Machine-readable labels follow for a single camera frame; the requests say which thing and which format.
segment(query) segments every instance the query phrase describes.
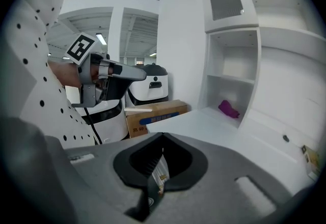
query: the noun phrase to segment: gray surface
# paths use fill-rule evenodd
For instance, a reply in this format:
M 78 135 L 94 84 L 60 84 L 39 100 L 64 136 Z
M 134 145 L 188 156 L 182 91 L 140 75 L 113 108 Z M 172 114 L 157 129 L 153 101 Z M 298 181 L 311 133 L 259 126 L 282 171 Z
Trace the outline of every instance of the gray surface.
M 88 183 L 81 178 L 71 165 L 58 139 L 47 137 L 46 141 L 60 183 L 73 204 L 77 223 L 138 223 L 138 221 L 121 214 L 121 212 L 108 205 L 108 201 L 111 202 L 111 205 L 115 203 L 115 197 L 103 200 L 94 190 L 95 183 L 89 186 Z M 93 150 L 101 147 L 102 146 L 92 146 Z M 75 152 L 84 154 L 82 149 Z M 117 187 L 112 187 L 110 185 L 106 186 L 106 189 L 110 190 L 115 188 Z
M 173 136 L 201 150 L 208 159 L 208 170 L 191 189 L 165 193 L 146 223 L 257 221 L 257 212 L 234 182 L 241 176 L 250 176 L 278 205 L 290 199 L 289 192 L 275 178 L 237 152 L 193 138 Z
M 94 159 L 74 164 L 75 169 L 103 200 L 120 212 L 125 212 L 137 205 L 141 191 L 124 185 L 113 169 L 113 160 L 122 150 L 153 135 L 149 134 L 146 138 L 131 138 L 111 144 L 69 149 L 66 150 L 66 154 L 71 157 L 92 153 L 95 156 Z
M 113 169 L 117 153 L 153 134 L 90 148 L 66 150 L 69 156 L 93 153 L 95 159 L 75 166 L 85 182 L 121 213 L 136 206 L 140 193 L 124 186 Z M 145 223 L 250 223 L 259 215 L 234 180 L 250 176 L 276 205 L 290 199 L 289 192 L 270 174 L 230 149 L 193 138 L 173 135 L 200 149 L 208 171 L 191 189 L 167 192 Z
M 68 223 L 139 223 L 124 212 L 137 205 L 141 192 L 125 186 L 113 169 L 120 151 L 153 134 L 121 142 L 63 150 L 58 139 L 44 137 L 33 125 L 7 121 L 1 134 L 1 155 L 21 192 L 52 220 Z M 292 200 L 271 175 L 242 155 L 197 139 L 174 135 L 201 150 L 207 173 L 185 191 L 166 192 L 144 223 L 277 223 L 302 196 Z M 72 165 L 68 158 L 93 154 Z M 281 209 L 260 219 L 234 180 L 249 176 Z

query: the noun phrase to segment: person's arm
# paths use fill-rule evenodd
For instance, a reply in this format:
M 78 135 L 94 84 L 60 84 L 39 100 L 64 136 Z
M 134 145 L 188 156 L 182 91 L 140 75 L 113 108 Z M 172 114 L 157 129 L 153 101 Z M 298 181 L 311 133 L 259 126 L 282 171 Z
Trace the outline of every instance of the person's arm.
M 74 63 L 57 63 L 49 61 L 48 64 L 52 72 L 63 86 L 70 86 L 80 88 L 82 84 L 79 81 L 77 65 Z M 96 80 L 98 77 L 98 66 L 91 65 L 92 79 Z

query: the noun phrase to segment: white wall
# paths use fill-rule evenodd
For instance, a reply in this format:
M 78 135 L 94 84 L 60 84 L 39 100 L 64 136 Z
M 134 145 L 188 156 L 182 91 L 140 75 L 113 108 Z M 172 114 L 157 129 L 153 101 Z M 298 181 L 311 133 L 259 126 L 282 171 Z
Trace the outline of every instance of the white wall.
M 111 12 L 112 7 L 137 9 L 158 14 L 159 1 L 156 0 L 64 0 L 60 18 L 94 12 Z
M 202 0 L 160 0 L 157 63 L 169 73 L 169 96 L 197 108 L 206 34 Z
M 262 48 L 258 87 L 249 118 L 318 148 L 326 135 L 326 66 L 303 55 Z

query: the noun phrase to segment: cardboard box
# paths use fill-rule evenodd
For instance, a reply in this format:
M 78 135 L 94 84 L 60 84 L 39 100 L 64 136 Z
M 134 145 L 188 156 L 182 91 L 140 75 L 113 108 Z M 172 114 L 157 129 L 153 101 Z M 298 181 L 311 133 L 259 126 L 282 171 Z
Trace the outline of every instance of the cardboard box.
M 314 150 L 310 149 L 308 146 L 303 145 L 301 148 L 305 161 L 306 161 L 306 170 L 308 176 L 317 181 L 320 175 L 320 166 L 319 166 L 319 155 Z
M 152 109 L 151 112 L 126 112 L 130 138 L 148 133 L 146 127 L 147 124 L 155 123 L 188 112 L 187 104 L 180 100 L 137 105 L 128 108 Z

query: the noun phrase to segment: white cabinet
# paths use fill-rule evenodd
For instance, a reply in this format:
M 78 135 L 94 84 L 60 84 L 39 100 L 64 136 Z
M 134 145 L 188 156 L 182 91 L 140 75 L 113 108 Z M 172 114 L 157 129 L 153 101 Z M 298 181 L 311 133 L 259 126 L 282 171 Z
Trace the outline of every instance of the white cabinet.
M 252 0 L 203 0 L 203 8 L 206 32 L 258 25 Z
M 207 34 L 208 48 L 200 107 L 216 120 L 239 128 L 250 109 L 261 56 L 258 28 Z M 227 100 L 240 116 L 232 119 L 218 108 Z

